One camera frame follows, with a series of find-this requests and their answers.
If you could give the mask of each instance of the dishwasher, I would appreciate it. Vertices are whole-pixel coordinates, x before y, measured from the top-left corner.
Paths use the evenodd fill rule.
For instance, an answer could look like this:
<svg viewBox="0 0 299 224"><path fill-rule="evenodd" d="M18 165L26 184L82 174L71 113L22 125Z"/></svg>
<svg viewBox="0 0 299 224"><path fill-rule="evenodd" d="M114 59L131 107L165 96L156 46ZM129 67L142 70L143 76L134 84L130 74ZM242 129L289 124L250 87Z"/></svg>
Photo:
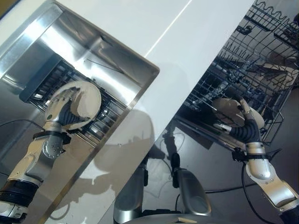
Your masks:
<svg viewBox="0 0 299 224"><path fill-rule="evenodd" d="M242 126L214 106L234 91L264 119L260 134L270 145L281 127L281 113L299 73L298 15L294 20L256 1L189 94L175 120L199 135L233 150L243 144L213 124Z"/></svg>

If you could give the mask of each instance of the cable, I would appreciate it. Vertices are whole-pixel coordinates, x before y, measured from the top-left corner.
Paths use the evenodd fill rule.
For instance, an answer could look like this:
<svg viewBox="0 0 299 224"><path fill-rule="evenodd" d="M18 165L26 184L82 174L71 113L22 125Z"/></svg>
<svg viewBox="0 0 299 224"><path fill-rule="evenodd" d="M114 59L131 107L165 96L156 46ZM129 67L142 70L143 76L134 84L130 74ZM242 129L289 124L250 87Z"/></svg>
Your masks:
<svg viewBox="0 0 299 224"><path fill-rule="evenodd" d="M256 183L251 183L251 184L247 184L245 185L246 187L251 187L251 186L256 186ZM226 188L226 189L219 189L219 190L205 190L206 194L213 194L213 193L222 193L222 192L227 192L227 191L232 191L232 190L238 190L238 189L242 189L243 186L238 186L238 187L233 187L233 188Z"/></svg>
<svg viewBox="0 0 299 224"><path fill-rule="evenodd" d="M174 206L174 210L175 210L175 211L178 211L178 210L177 210L177 207L178 207L178 198L179 198L180 195L181 195L181 194L178 194L177 199L176 199L176 205Z"/></svg>
<svg viewBox="0 0 299 224"><path fill-rule="evenodd" d="M162 161L167 165L167 167L168 167L168 169L169 169L169 171L170 171L170 175L171 175L171 177L173 177L172 170L171 170L170 166L168 165L168 163L167 163L165 160L162 160Z"/></svg>
<svg viewBox="0 0 299 224"><path fill-rule="evenodd" d="M249 204L251 210L252 210L253 213L254 213L260 220L262 220L263 222L268 223L268 224L275 224L275 223L272 223L272 222L270 222L270 221L267 221L266 219L263 219L263 218L257 213L257 211L255 210L255 208L253 207L253 205L252 205L252 203L251 203L251 201L250 201L250 199L249 199L249 196L248 196L248 194L247 194L247 190L246 190L246 186L245 186L245 181L244 181L244 170L245 170L245 167L246 167L246 163L243 162L241 179L242 179L242 186L243 186L244 194L245 194L245 196L246 196L247 202L248 202L248 204Z"/></svg>
<svg viewBox="0 0 299 224"><path fill-rule="evenodd" d="M183 146L184 142L185 142L185 135L183 133L174 133L173 136L175 136L176 134L180 134L183 136L183 141L182 141L182 144L180 145L180 147L178 148L177 150L177 153L179 152L179 150L181 150L181 147ZM162 150L162 143L165 141L165 139L162 139L160 141L160 150Z"/></svg>
<svg viewBox="0 0 299 224"><path fill-rule="evenodd" d="M26 121L26 122L29 122L29 123L35 125L36 127L40 128L40 129L42 129L43 131L45 130L43 127L41 127L40 125L38 125L38 124L35 123L34 121L32 121L32 120L28 120L28 119L15 119L15 120L10 120L10 121L8 121L8 122L4 122L4 123L0 124L0 127L5 126L5 125L8 125L8 124L13 123L13 122L16 122L16 121Z"/></svg>
<svg viewBox="0 0 299 224"><path fill-rule="evenodd" d="M0 172L0 174L3 175L3 176L7 176L7 177L9 177L8 174L2 173L2 172Z"/></svg>
<svg viewBox="0 0 299 224"><path fill-rule="evenodd" d="M147 191L147 190L144 190L144 192L146 192L146 193L152 195L152 196L155 197L155 198L159 198L160 195L161 195L161 192L162 192L163 187L164 187L166 184L170 183L170 182L172 182L172 181L166 181L166 182L162 185L162 187L161 187L160 190L159 190L158 196L154 195L153 193L151 193L150 191Z"/></svg>

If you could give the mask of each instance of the dish rack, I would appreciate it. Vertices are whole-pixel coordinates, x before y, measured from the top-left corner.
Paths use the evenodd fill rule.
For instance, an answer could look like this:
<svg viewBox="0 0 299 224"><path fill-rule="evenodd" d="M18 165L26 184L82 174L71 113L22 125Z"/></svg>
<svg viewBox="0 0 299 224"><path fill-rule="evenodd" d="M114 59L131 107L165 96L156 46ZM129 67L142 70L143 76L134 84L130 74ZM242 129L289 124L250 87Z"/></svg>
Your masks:
<svg viewBox="0 0 299 224"><path fill-rule="evenodd" d="M25 103L31 103L45 112L52 95L61 86L72 81L88 81L98 87L102 102L100 111L94 121L76 130L68 131L96 146L121 116L126 106L115 99L93 80L82 75L64 61L59 55L53 55L27 84L19 98Z"/></svg>
<svg viewBox="0 0 299 224"><path fill-rule="evenodd" d="M213 100L229 98L228 90L233 89L262 115L262 140L270 145L284 120L281 109L298 79L298 47L298 24L256 1L183 107L196 112L198 124L211 127L217 118L206 115L215 110Z"/></svg>

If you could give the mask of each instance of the reflective surface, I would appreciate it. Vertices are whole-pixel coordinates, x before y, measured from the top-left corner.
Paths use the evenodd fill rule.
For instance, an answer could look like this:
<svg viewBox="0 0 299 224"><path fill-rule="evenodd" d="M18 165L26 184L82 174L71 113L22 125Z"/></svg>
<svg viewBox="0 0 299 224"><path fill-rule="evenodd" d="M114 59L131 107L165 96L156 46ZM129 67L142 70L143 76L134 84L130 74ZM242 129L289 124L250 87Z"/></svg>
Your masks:
<svg viewBox="0 0 299 224"><path fill-rule="evenodd" d="M55 184L56 190L53 190L48 203L61 193L63 187L75 173L79 175L83 172L82 164L86 162L83 158L88 156L92 158L96 155L97 150L102 148L155 79L159 69L101 29L60 5L50 3L47 10L44 10L39 17L19 33L18 38L11 38L9 44L6 44L6 46L10 46L9 48L3 50L3 46L1 46L0 103L4 105L4 110L0 112L0 122L15 118L36 120L38 117L39 123L43 124L42 109L37 106L39 111L33 105L22 102L19 95L24 89L31 86L29 83L32 80L37 80L41 76L41 69L48 65L49 59L54 55L59 55L65 63L70 65L72 70L91 79L101 89L103 96L105 93L115 99L108 103L107 107L110 108L110 111L104 110L99 120L96 121L97 123L91 126L91 129L95 129L98 123L101 125L104 125L105 122L111 124L106 128L109 130L103 133L96 150L85 144L86 140L78 140L76 136L72 135L72 141L76 144L73 144L71 150L80 151L80 156L77 155L76 158L69 159L64 155L64 165L68 164L71 167L71 164L75 164L68 169L67 174L58 168L53 170L59 183ZM114 102L119 102L123 106L121 113L113 105ZM111 118L116 117L116 114L119 116L111 122ZM3 146L0 150L0 165L4 161L8 161L7 155L12 158L7 168L8 173L23 156L27 140L31 140L33 131L36 132L36 130L28 131L28 126L24 124L17 124L6 127L8 136L0 136L0 146ZM68 184L64 193L71 186L72 184ZM38 197L44 196L48 197L48 193L39 189ZM31 219L35 219L34 215L34 212L32 216L29 214L28 223Z"/></svg>
<svg viewBox="0 0 299 224"><path fill-rule="evenodd" d="M17 94L54 53L127 106L158 74L156 66L55 4L1 56L0 74Z"/></svg>

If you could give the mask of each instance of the black cable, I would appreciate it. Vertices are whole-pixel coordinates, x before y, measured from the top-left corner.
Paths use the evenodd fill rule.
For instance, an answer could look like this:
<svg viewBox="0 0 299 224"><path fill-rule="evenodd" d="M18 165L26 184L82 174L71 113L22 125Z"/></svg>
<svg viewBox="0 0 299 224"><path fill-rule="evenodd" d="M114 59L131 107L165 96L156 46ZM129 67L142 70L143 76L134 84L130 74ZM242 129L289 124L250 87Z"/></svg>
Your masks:
<svg viewBox="0 0 299 224"><path fill-rule="evenodd" d="M28 119L15 119L15 120L10 120L10 121L7 121L7 122L4 122L2 124L0 124L0 127L4 126L4 125L8 125L10 123L13 123L13 122L16 122L16 121L26 121L26 122L29 122L33 125L35 125L36 127L42 129L43 131L45 130L43 127L41 127L40 125L38 125L37 123L35 123L34 121L32 120L28 120Z"/></svg>
<svg viewBox="0 0 299 224"><path fill-rule="evenodd" d="M245 171L245 167L246 167L246 163L243 162L241 179L242 179L242 186L243 186L244 194L245 194L245 196L246 196L247 202L248 202L248 204L249 204L251 210L252 210L253 213L254 213L260 220L262 220L263 222L268 223L268 224L275 224L275 223L272 223L272 222L270 222L270 221L267 221L266 219L263 219L263 218L257 213L257 211L255 210L255 208L253 207L253 205L252 205L252 203L251 203L251 201L250 201L250 199L249 199L249 196L248 196L248 194L247 194L247 190L246 190L246 186L245 186L245 181L244 181L244 171Z"/></svg>
<svg viewBox="0 0 299 224"><path fill-rule="evenodd" d="M170 171L170 175L173 176L172 170L170 168L170 166L168 165L168 163L165 160L162 160L168 167L169 171Z"/></svg>
<svg viewBox="0 0 299 224"><path fill-rule="evenodd" d="M256 183L251 183L251 184L247 184L245 185L246 187L251 187L251 186L256 186ZM213 194L213 193L222 193L222 192L227 192L227 191L231 191L231 190L238 190L238 189L242 189L243 186L238 186L238 187L233 187L233 188L226 188L226 189L219 189L219 190L205 190L206 194Z"/></svg>
<svg viewBox="0 0 299 224"><path fill-rule="evenodd" d="M177 199L176 199L176 205L174 206L174 210L175 210L175 211L178 211L178 210L177 210L177 207L178 207L178 198L179 198L180 195L181 195L181 194L178 194Z"/></svg>

